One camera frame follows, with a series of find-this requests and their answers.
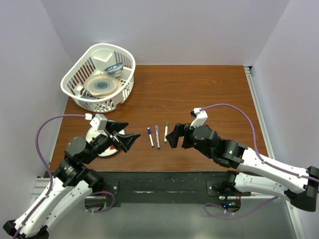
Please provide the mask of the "white green pen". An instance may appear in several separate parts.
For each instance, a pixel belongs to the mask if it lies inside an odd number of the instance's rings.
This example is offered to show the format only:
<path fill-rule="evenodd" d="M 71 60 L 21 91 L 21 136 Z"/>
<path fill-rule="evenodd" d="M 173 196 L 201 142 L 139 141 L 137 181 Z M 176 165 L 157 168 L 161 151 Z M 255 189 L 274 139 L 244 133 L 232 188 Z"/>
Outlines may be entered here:
<path fill-rule="evenodd" d="M 164 128 L 164 139 L 163 139 L 164 143 L 167 143 L 167 139 L 166 139 L 167 134 L 168 134 L 168 122 L 166 121 L 165 128 Z"/>

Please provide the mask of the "white purple pen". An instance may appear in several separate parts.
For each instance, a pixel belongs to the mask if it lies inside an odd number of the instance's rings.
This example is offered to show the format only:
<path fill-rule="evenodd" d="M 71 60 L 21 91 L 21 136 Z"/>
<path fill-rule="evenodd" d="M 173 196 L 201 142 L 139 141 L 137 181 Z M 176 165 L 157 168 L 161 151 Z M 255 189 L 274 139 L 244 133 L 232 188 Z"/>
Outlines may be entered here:
<path fill-rule="evenodd" d="M 159 126 L 155 125 L 157 149 L 160 149 Z"/>

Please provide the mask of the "grey pen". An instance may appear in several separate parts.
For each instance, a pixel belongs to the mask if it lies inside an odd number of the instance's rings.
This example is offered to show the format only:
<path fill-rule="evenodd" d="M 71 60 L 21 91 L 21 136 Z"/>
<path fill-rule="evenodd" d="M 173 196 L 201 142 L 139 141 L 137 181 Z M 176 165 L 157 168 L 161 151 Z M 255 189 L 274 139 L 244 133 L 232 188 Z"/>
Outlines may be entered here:
<path fill-rule="evenodd" d="M 152 133 L 151 133 L 151 134 L 149 134 L 149 133 L 148 133 L 148 135 L 149 135 L 149 139 L 150 139 L 151 147 L 154 147 L 155 145 L 154 145 L 154 141 L 153 141 Z"/>

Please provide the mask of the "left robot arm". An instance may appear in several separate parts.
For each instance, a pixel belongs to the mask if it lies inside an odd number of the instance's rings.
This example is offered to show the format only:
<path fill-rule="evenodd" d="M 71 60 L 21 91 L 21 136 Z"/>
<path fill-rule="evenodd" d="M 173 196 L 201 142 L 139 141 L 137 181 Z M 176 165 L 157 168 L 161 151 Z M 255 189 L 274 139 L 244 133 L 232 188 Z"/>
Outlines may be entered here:
<path fill-rule="evenodd" d="M 7 221 L 3 229 L 14 239 L 46 239 L 54 223 L 79 200 L 104 193 L 105 182 L 95 170 L 87 167 L 110 146 L 128 152 L 139 133 L 121 134 L 126 122 L 93 119 L 90 122 L 98 135 L 87 141 L 77 136 L 69 141 L 64 159 L 54 172 L 49 172 L 46 189 L 32 206 L 15 220 Z"/>

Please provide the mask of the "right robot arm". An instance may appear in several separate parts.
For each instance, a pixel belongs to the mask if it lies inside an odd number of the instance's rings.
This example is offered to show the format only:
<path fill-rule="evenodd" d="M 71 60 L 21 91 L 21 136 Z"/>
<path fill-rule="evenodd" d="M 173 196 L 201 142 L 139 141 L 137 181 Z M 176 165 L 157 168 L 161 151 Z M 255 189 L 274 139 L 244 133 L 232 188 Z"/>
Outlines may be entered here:
<path fill-rule="evenodd" d="M 233 169 L 222 183 L 226 195 L 257 192 L 285 199 L 303 211 L 316 211 L 318 168 L 296 167 L 260 155 L 241 143 L 222 139 L 207 125 L 176 124 L 166 136 L 171 148 L 177 147 L 180 137 L 183 137 L 182 148 L 194 148 L 218 165 Z"/>

